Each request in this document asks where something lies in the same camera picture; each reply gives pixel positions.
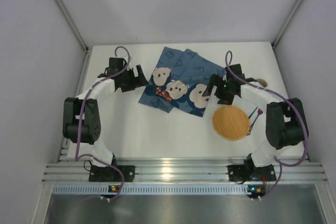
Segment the round woven orange plate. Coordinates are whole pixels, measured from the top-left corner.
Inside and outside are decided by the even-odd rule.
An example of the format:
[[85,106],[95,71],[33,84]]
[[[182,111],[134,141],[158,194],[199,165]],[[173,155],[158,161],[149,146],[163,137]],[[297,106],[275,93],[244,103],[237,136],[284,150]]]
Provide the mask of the round woven orange plate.
[[222,106],[214,112],[212,126],[219,136],[236,141],[247,135],[250,121],[242,109],[236,106]]

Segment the blue cartoon placemat cloth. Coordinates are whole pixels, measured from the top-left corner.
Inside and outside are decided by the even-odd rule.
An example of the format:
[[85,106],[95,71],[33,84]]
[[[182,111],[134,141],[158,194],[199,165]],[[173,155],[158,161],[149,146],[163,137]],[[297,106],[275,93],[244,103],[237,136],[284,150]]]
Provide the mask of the blue cartoon placemat cloth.
[[202,117],[210,96],[204,96],[211,76],[224,77],[223,67],[186,49],[164,47],[139,103],[169,113],[177,108]]

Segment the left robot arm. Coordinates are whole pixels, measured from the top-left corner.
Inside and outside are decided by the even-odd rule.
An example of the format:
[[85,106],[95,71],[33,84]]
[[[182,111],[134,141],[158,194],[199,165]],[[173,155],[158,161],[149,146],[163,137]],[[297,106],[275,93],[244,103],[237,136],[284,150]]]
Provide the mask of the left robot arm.
[[83,93],[65,99],[62,133],[75,144],[76,161],[89,158],[97,166],[112,166],[115,155],[105,145],[99,109],[118,89],[128,92],[148,84],[140,65],[106,69]]

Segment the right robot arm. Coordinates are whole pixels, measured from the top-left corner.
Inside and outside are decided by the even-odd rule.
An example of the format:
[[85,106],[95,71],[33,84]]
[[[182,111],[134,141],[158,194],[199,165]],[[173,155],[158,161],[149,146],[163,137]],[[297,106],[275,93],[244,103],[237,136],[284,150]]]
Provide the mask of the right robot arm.
[[279,160],[286,147],[298,145],[308,139],[308,127],[300,99],[286,99],[277,92],[262,87],[255,79],[242,79],[236,74],[228,74],[226,80],[213,74],[203,95],[211,94],[216,87],[215,96],[221,104],[231,105],[234,96],[239,96],[257,108],[266,116],[266,139],[244,160],[247,170],[271,165],[272,161],[285,167],[296,167],[305,160],[308,148],[305,147],[302,158],[293,164]]

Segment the small grey cup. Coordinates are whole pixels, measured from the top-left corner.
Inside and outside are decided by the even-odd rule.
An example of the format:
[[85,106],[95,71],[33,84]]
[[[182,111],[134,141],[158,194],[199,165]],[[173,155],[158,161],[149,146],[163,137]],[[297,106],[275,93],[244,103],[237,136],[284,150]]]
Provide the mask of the small grey cup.
[[256,81],[258,82],[258,85],[262,88],[267,88],[268,87],[268,82],[264,79],[258,78],[256,79]]

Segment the blue spoon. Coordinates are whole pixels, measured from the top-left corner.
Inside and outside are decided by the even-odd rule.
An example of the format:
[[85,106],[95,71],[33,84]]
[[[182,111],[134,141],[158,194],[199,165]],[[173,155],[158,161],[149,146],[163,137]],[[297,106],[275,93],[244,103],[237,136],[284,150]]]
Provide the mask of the blue spoon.
[[258,111],[258,108],[257,108],[257,107],[252,111],[252,113],[248,116],[248,118],[250,119],[250,118],[254,115],[254,113],[255,113],[256,111]]

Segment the purple fork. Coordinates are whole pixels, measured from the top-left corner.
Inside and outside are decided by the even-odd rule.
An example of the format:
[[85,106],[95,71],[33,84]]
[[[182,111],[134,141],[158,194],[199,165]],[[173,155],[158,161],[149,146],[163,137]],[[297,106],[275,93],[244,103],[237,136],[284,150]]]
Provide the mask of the purple fork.
[[253,130],[253,127],[254,127],[256,121],[258,120],[259,116],[262,115],[262,114],[263,114],[263,111],[262,111],[261,109],[258,109],[258,111],[256,111],[256,112],[254,113],[254,115],[255,115],[254,120],[250,123],[250,127],[249,127],[249,130],[248,130],[248,132],[247,132],[246,135],[250,135],[250,134],[251,134],[251,132],[252,132],[252,130]]

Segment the left aluminium frame post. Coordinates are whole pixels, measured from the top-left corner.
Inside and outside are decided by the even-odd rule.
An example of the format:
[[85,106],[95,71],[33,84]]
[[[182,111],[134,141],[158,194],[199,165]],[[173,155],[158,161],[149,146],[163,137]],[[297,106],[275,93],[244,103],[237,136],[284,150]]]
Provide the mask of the left aluminium frame post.
[[60,10],[66,24],[69,26],[71,32],[75,36],[75,38],[76,38],[77,42],[79,43],[80,47],[83,49],[84,52],[87,52],[89,50],[89,47],[87,46],[83,37],[81,36],[73,18],[71,16],[71,14],[69,13],[68,8],[64,4],[63,0],[54,0],[54,2],[56,3],[56,6]]

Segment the aluminium frame post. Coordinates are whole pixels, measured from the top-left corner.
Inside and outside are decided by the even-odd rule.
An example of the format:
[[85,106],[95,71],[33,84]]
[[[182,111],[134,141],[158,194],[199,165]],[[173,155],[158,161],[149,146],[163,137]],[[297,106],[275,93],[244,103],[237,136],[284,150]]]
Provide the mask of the aluminium frame post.
[[298,13],[299,9],[302,7],[305,0],[295,0],[294,4],[289,10],[288,15],[286,16],[284,22],[280,26],[279,31],[277,32],[277,35],[273,42],[271,43],[272,49],[275,50],[279,43],[281,42],[281,39],[285,35],[286,31],[288,30],[289,26],[293,22],[296,14]]
[[89,50],[89,47],[87,46],[83,37],[81,36],[73,18],[71,16],[71,14],[69,13],[68,8],[64,4],[63,0],[54,0],[54,2],[56,3],[56,6],[60,10],[66,24],[69,26],[71,32],[75,36],[75,38],[76,38],[77,42],[79,43],[80,47],[83,49],[84,52],[87,52]]

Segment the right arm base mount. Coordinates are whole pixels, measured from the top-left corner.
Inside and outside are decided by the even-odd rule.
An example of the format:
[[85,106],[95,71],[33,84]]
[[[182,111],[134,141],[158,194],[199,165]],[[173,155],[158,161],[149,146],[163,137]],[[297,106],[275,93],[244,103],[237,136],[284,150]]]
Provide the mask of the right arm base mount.
[[257,167],[249,169],[245,165],[228,165],[228,177],[230,182],[243,184],[245,182],[275,182],[277,177],[274,166]]

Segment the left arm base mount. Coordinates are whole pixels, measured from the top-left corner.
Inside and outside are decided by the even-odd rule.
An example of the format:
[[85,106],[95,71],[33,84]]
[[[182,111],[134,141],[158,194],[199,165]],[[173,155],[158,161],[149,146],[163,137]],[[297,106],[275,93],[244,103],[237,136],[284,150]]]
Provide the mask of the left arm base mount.
[[[85,161],[83,166],[84,169],[89,172],[90,182],[122,182],[120,173],[111,167],[95,166],[91,161]],[[117,168],[124,175],[125,182],[133,182],[135,177],[135,166],[119,165]]]

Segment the aluminium front rail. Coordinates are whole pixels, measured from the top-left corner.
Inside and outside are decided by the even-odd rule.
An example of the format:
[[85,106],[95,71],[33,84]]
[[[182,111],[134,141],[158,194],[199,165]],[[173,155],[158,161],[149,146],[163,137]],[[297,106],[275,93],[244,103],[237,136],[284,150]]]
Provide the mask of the aluminium front rail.
[[[118,160],[120,165],[135,166],[135,182],[229,182],[227,166],[241,164],[241,159],[222,158],[157,158]],[[43,182],[84,183],[89,179],[89,172],[84,169],[84,162],[73,160],[48,164]],[[305,161],[296,167],[284,167],[281,180],[284,184],[325,183],[328,181],[320,163]]]

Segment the right aluminium frame post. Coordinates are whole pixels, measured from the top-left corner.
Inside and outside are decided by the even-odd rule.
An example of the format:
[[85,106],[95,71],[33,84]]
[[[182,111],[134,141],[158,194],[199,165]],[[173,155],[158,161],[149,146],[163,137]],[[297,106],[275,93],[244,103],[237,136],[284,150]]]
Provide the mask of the right aluminium frame post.
[[295,0],[294,4],[289,10],[288,15],[286,16],[284,22],[280,26],[279,31],[277,32],[277,35],[273,42],[271,43],[272,49],[275,50],[279,43],[281,42],[281,39],[285,35],[286,31],[288,30],[289,26],[293,22],[296,14],[298,13],[299,9],[302,7],[305,0]]

